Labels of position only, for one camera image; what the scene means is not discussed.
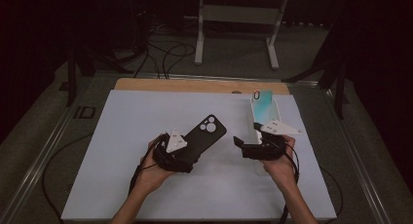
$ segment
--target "metal rail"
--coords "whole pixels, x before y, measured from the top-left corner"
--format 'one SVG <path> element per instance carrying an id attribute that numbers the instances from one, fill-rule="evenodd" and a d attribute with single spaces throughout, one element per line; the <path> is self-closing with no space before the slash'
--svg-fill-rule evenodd
<path id="1" fill-rule="evenodd" d="M 55 128 L 53 129 L 51 135 L 49 136 L 48 140 L 46 141 L 45 145 L 43 146 L 41 152 L 27 170 L 26 175 L 24 176 L 20 186 L 16 190 L 14 196 L 12 197 L 9 205 L 6 207 L 5 211 L 3 212 L 2 216 L 0 217 L 0 223 L 2 224 L 9 224 L 13 223 L 15 218 L 21 212 L 23 206 L 25 205 L 27 199 L 30 197 L 31 192 L 33 191 L 34 187 L 36 186 L 37 181 L 42 175 L 42 172 L 46 166 L 46 163 L 52 157 L 53 153 L 55 152 L 62 135 L 75 112 L 75 106 L 79 102 L 79 99 L 83 96 L 85 91 L 87 90 L 89 84 L 91 82 L 90 78 L 84 78 L 80 82 L 79 85 L 79 93 L 77 97 L 74 99 L 72 105 L 67 107 L 60 119 L 58 120 Z"/>

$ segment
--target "wire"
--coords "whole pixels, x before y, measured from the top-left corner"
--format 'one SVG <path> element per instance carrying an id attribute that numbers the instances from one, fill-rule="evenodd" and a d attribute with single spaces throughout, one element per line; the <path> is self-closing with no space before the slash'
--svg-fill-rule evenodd
<path id="1" fill-rule="evenodd" d="M 148 59 L 148 56 L 149 56 L 148 46 L 145 47 L 145 53 L 146 53 L 145 58 L 144 58 L 143 61 L 140 63 L 139 67 L 137 67 L 136 71 L 135 71 L 134 74 L 133 74 L 133 78 L 136 78 L 137 73 L 140 71 L 140 69 L 142 69 L 143 65 L 144 65 L 145 62 L 146 62 L 146 59 Z"/>
<path id="2" fill-rule="evenodd" d="M 285 204 L 285 206 L 283 208 L 283 211 L 282 211 L 282 217 L 280 218 L 279 224 L 285 223 L 287 217 L 288 217 L 288 207 Z"/>
<path id="3" fill-rule="evenodd" d="M 190 45 L 186 45 L 186 44 L 184 44 L 184 43 L 182 43 L 182 42 L 178 42 L 178 41 L 152 41 L 152 42 L 159 42 L 159 43 L 177 43 L 177 45 L 172 46 L 172 47 L 169 48 L 167 51 L 164 50 L 164 49 L 162 49 L 162 48 L 159 48 L 159 47 L 157 47 L 157 46 L 155 46 L 155 45 L 153 45 L 153 44 L 151 44 L 151 43 L 148 43 L 149 46 L 151 46 L 151 47 L 153 47 L 153 48 L 155 48 L 155 49 L 157 49 L 157 50 L 165 53 L 164 58 L 163 58 L 163 61 L 162 61 L 162 70 L 163 70 L 163 72 L 164 72 L 165 79 L 169 79 L 169 74 L 170 74 L 171 69 L 172 69 L 178 62 L 180 62 L 182 59 L 184 59 L 184 58 L 187 57 L 187 56 L 191 56 L 191 55 L 195 52 L 195 47 L 190 46 Z M 175 50 L 175 49 L 177 49 L 177 48 L 179 48 L 179 47 L 183 47 L 183 48 L 184 48 L 185 51 L 184 51 L 183 54 L 175 54 L 175 53 L 172 52 L 173 50 Z M 166 66 L 166 61 L 167 61 L 167 57 L 168 57 L 168 56 L 177 56 L 177 57 L 179 57 L 179 59 L 178 59 L 175 63 L 173 63 L 172 65 L 170 65 L 169 67 L 167 67 L 167 66 Z"/>
<path id="4" fill-rule="evenodd" d="M 289 145 L 287 143 L 285 143 L 285 145 L 288 146 L 289 148 L 291 148 L 292 152 L 294 153 L 295 159 L 297 160 L 297 171 L 299 172 L 300 171 L 300 161 L 298 160 L 297 152 L 294 150 L 294 148 L 291 145 Z"/>
<path id="5" fill-rule="evenodd" d="M 300 176 L 300 171 L 298 170 L 298 166 L 295 165 L 294 161 L 292 160 L 291 157 L 289 157 L 288 154 L 284 153 L 284 156 L 292 163 L 292 166 L 294 167 L 295 182 L 298 182 L 298 177 Z"/>
<path id="6" fill-rule="evenodd" d="M 161 79 L 161 72 L 159 71 L 158 62 L 156 61 L 156 59 L 153 56 L 149 55 L 149 57 L 152 59 L 152 62 L 154 63 L 154 69 L 155 69 L 155 72 L 157 73 L 156 78 Z"/>
<path id="7" fill-rule="evenodd" d="M 338 191 L 339 191 L 339 193 L 340 193 L 340 207 L 338 208 L 338 211 L 336 212 L 336 216 L 337 216 L 337 218 L 338 218 L 338 216 L 339 216 L 339 215 L 341 214 L 341 212 L 343 211 L 343 207 L 344 207 L 343 191 L 341 190 L 340 184 L 337 182 L 337 180 L 335 179 L 335 177 L 334 177 L 330 172 L 328 172 L 325 168 L 322 168 L 322 167 L 319 167 L 319 168 L 320 168 L 322 171 L 324 171 L 326 174 L 328 174 L 328 175 L 333 179 L 334 183 L 337 185 Z M 329 220 L 329 221 L 325 222 L 325 224 L 331 223 L 332 221 L 336 220 L 337 218 L 332 219 L 332 220 Z"/>
<path id="8" fill-rule="evenodd" d="M 67 147 L 69 147 L 69 146 L 71 146 L 71 145 L 73 145 L 73 144 L 75 144 L 75 143 L 77 143 L 77 142 L 79 142 L 79 141 L 87 138 L 87 137 L 90 137 L 91 135 L 93 135 L 93 133 L 89 133 L 89 134 L 87 134 L 87 135 L 84 135 L 84 136 L 76 139 L 76 140 L 73 140 L 73 141 L 65 144 L 63 147 L 61 147 L 60 149 L 58 149 L 56 152 L 54 152 L 54 154 L 51 156 L 51 158 L 49 159 L 49 161 L 46 163 L 45 169 L 44 169 L 43 172 L 42 172 L 42 191 L 43 191 L 43 194 L 45 195 L 46 201 L 48 202 L 49 206 L 50 206 L 50 207 L 52 208 L 52 210 L 54 211 L 54 213 L 55 213 L 55 215 L 56 215 L 56 217 L 57 217 L 57 219 L 58 219 L 58 221 L 59 221 L 60 224 L 64 224 L 63 220 L 60 219 L 60 212 L 57 210 L 56 206 L 53 204 L 53 202 L 52 202 L 52 200 L 50 199 L 49 194 L 48 194 L 48 192 L 47 192 L 47 190 L 46 190 L 46 181 L 45 181 L 45 180 L 46 180 L 46 172 L 47 172 L 47 170 L 48 170 L 48 168 L 49 168 L 50 163 L 51 163 L 52 160 L 54 159 L 54 157 L 55 157 L 56 155 L 58 155 L 63 149 L 65 149 L 65 148 L 67 148 Z"/>
<path id="9" fill-rule="evenodd" d="M 154 165 L 151 165 L 151 166 L 148 166 L 148 167 L 146 167 L 146 168 L 142 168 L 140 171 L 143 171 L 144 169 L 147 169 L 147 168 L 152 168 L 152 167 L 157 166 L 157 165 L 158 165 L 158 163 L 156 163 L 156 164 L 154 164 Z"/>

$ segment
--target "table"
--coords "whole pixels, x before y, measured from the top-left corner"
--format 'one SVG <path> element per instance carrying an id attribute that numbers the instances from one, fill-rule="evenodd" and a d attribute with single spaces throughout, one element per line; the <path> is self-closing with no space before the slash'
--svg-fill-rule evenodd
<path id="1" fill-rule="evenodd" d="M 204 152 L 190 174 L 173 176 L 151 194 L 138 218 L 200 221 L 272 220 L 280 217 L 284 205 L 281 192 L 275 189 L 271 177 L 256 173 L 256 161 L 243 159 L 240 150 L 231 143 L 234 134 L 248 138 L 245 113 L 239 110 L 248 110 L 250 95 L 228 93 L 233 90 L 252 93 L 256 89 L 281 93 L 274 99 L 279 103 L 282 118 L 304 130 L 293 97 L 281 83 L 119 80 L 103 109 L 62 219 L 109 219 L 128 193 L 139 155 L 146 150 L 145 142 L 161 130 L 173 127 L 186 132 L 197 124 L 192 123 L 194 119 L 198 121 L 195 117 L 209 111 L 220 114 L 217 117 L 226 125 L 227 135 Z M 219 104 L 205 108 L 212 102 Z M 142 103 L 149 107 L 136 105 Z M 176 108 L 188 105 L 195 106 Z M 221 112 L 222 105 L 227 110 L 225 113 Z M 297 136 L 296 140 L 297 145 L 301 145 L 296 147 L 296 151 L 302 165 L 299 186 L 303 196 L 318 219 L 334 218 L 334 208 L 310 141 L 305 133 Z"/>

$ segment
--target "white table surface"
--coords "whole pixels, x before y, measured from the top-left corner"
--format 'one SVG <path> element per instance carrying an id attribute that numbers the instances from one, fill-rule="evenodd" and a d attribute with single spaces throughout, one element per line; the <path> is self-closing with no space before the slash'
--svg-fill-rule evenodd
<path id="1" fill-rule="evenodd" d="M 254 168 L 233 143 L 248 143 L 250 95 L 112 91 L 79 169 L 62 219 L 110 219 L 125 200 L 147 144 L 162 132 L 186 134 L 215 115 L 227 133 L 207 149 L 191 173 L 170 177 L 141 208 L 140 220 L 268 220 L 280 218 L 284 200 L 271 177 Z M 298 107 L 292 95 L 274 95 L 281 119 L 294 135 L 299 187 L 317 219 L 336 216 Z"/>

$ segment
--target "human hand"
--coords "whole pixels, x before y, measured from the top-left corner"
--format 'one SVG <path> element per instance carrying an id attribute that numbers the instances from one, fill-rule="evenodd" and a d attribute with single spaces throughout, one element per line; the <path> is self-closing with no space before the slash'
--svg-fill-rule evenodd
<path id="1" fill-rule="evenodd" d="M 153 160 L 152 155 L 154 147 L 151 146 L 156 142 L 156 140 L 157 138 L 149 142 L 148 150 L 150 151 L 145 161 L 142 162 L 142 159 L 140 159 L 142 171 L 136 178 L 136 183 L 132 190 L 138 187 L 138 189 L 144 189 L 144 191 L 151 193 L 161 187 L 164 181 L 175 173 L 173 171 L 167 171 L 160 168 Z"/>
<path id="2" fill-rule="evenodd" d="M 286 147 L 286 154 L 292 159 L 292 148 L 295 144 L 295 139 L 287 135 L 283 135 L 286 143 L 291 147 Z M 261 161 L 264 169 L 270 174 L 274 182 L 280 190 L 283 191 L 285 187 L 295 185 L 294 167 L 291 161 L 286 156 L 281 156 L 273 161 Z"/>

